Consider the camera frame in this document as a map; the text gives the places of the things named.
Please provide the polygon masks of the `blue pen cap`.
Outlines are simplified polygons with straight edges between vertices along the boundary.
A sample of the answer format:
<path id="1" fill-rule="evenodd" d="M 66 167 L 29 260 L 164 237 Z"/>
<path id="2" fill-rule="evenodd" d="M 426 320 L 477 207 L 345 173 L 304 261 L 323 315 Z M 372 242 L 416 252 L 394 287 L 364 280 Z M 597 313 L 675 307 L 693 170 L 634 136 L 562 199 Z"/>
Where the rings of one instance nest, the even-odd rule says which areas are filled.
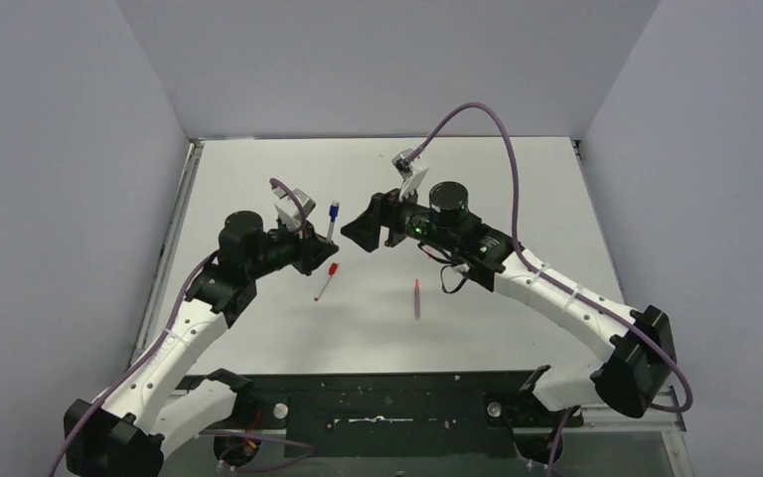
<path id="1" fill-rule="evenodd" d="M 339 201 L 333 201 L 329 208 L 329 218 L 330 222 L 334 223 L 339 215 L 340 211 L 340 202 Z"/>

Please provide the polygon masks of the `white red marker pen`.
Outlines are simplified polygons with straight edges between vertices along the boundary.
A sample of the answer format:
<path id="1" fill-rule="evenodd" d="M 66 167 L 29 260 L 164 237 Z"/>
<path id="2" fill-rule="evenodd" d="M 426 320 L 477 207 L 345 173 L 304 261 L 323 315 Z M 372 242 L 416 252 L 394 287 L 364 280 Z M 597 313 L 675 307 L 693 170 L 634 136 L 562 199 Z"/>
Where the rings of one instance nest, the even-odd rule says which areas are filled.
<path id="1" fill-rule="evenodd" d="M 327 276 L 326 276 L 326 278 L 325 278 L 325 281 L 324 281 L 324 282 L 323 282 L 323 284 L 321 285 L 321 287 L 320 287 L 320 289 L 318 290 L 318 292 L 317 292 L 317 293 L 314 295 L 314 301 L 315 301 L 315 302 L 316 302 L 316 301 L 319 301 L 319 300 L 322 298 L 322 296 L 323 296 L 323 295 L 324 295 L 324 293 L 326 292 L 326 290 L 327 290 L 327 288 L 328 288 L 329 284 L 331 283 L 331 281 L 332 281 L 332 278 L 333 278 L 333 275 L 332 275 L 332 274 L 327 274 Z"/>

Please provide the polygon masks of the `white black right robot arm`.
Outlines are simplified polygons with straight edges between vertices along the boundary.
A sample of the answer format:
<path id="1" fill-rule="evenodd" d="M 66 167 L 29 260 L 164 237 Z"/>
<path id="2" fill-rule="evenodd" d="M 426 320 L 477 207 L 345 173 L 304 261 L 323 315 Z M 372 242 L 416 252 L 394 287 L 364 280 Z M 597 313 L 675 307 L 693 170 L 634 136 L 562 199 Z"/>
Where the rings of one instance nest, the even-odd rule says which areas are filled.
<path id="1" fill-rule="evenodd" d="M 594 355 L 586 364 L 545 365 L 523 385 L 541 406 L 559 411 L 603 403 L 639 418 L 653 406 L 676 361 L 669 317 L 608 300 L 557 272 L 468 208 L 468 191 L 442 182 L 421 206 L 398 190 L 376 193 L 341 234 L 367 252 L 414 239 L 490 292 L 515 299 L 563 329 Z"/>

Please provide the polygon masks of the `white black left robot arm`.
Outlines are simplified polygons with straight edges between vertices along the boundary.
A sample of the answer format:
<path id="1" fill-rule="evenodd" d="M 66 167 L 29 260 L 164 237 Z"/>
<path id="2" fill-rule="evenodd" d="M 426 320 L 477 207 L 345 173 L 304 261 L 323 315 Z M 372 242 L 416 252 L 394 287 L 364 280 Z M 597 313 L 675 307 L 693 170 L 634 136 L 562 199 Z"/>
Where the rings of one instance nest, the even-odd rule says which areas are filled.
<path id="1" fill-rule="evenodd" d="M 61 451 L 76 476 L 156 476 L 165 460 L 210 425 L 239 427 L 253 416 L 250 381 L 219 369 L 184 397 L 171 393 L 256 297 L 258 279 L 287 266 L 309 275 L 339 250 L 307 224 L 266 230 L 252 211 L 229 215 L 218 248 L 189 274 L 165 328 L 93 401 L 64 417 Z"/>

